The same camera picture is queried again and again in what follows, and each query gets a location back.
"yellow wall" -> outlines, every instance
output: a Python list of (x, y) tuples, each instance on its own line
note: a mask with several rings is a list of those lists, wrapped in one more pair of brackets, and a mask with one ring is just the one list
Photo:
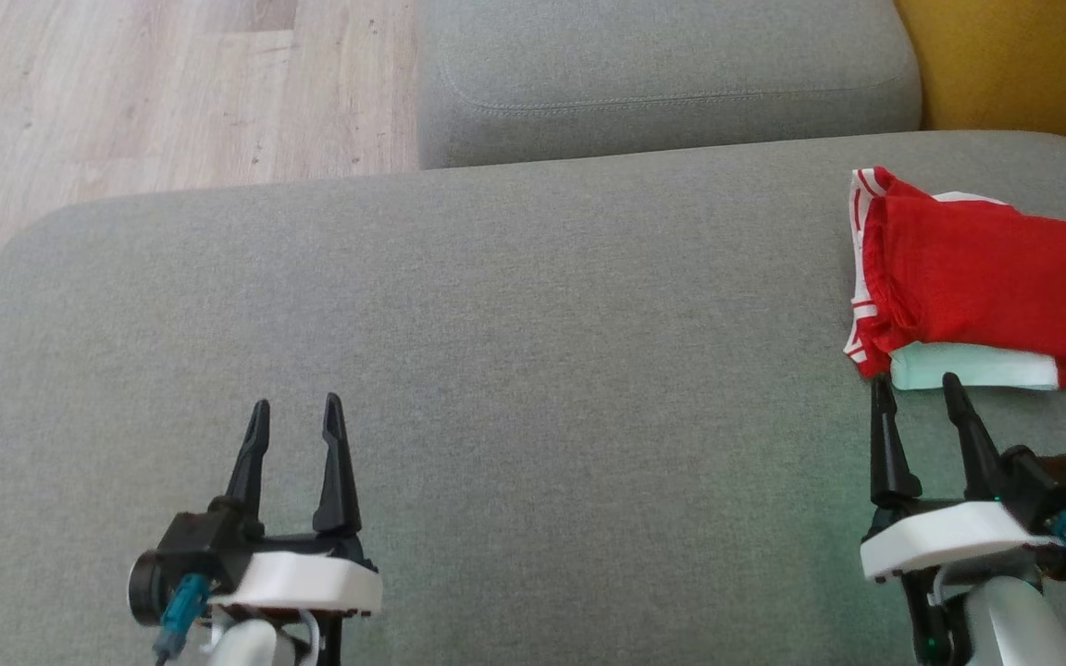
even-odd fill
[(1066, 136), (1066, 0), (895, 0), (930, 130)]

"light green fabric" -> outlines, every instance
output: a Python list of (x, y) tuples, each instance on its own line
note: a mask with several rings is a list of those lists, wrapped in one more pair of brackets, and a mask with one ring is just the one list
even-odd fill
[(427, 0), (425, 168), (917, 130), (889, 0)]
[(1044, 354), (956, 342), (912, 342), (891, 353), (891, 383), (901, 391), (939, 389), (944, 372), (959, 376), (965, 387), (1059, 389), (1055, 359)]
[[(0, 257), (0, 663), (149, 666), (134, 557), (224, 489), (261, 396), (262, 518), (307, 529), (327, 391), (385, 581), (344, 663), (908, 662), (900, 590), (861, 576), (870, 391), (841, 354), (843, 193), (874, 164), (1066, 218), (1066, 140), (1002, 132), (56, 212)], [(972, 397), (1003, 446), (1066, 451), (1066, 392)], [(939, 392), (900, 420), (958, 496)]]

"gray sofa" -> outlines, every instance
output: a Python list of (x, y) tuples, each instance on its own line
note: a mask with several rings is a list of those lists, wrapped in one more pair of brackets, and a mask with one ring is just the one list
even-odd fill
[[(909, 131), (35, 224), (0, 257), (0, 663), (148, 663), (135, 555), (224, 488), (261, 396), (262, 518), (305, 530), (327, 391), (386, 589), (344, 663), (909, 663), (900, 590), (859, 568), (868, 389), (841, 354), (847, 173), (875, 164), (1066, 218), (1065, 139)], [(1066, 392), (972, 396), (1002, 445), (1066, 452)], [(958, 496), (942, 397), (901, 396), (901, 426)]]
[(918, 130), (889, 0), (426, 0), (424, 168)]

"wooden floor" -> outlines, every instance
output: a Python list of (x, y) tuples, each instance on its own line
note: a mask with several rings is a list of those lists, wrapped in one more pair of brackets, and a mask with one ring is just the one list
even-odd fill
[(420, 0), (0, 0), (0, 248), (117, 194), (417, 168)]

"folded clothing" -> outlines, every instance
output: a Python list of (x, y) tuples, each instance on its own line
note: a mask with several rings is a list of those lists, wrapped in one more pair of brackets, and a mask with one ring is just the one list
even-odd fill
[[(925, 368), (969, 363), (969, 375), (983, 376), (967, 383), (1028, 388), (1052, 388), (1037, 383), (1053, 359), (1066, 387), (1066, 222), (971, 195), (934, 198), (876, 167), (853, 174), (851, 227), (854, 328), (845, 353), (862, 375), (891, 370), (891, 355), (912, 342), (964, 342), (978, 348), (897, 357)], [(981, 347), (995, 350), (985, 366), (972, 366)], [(1006, 357), (1014, 351), (1024, 354)]]

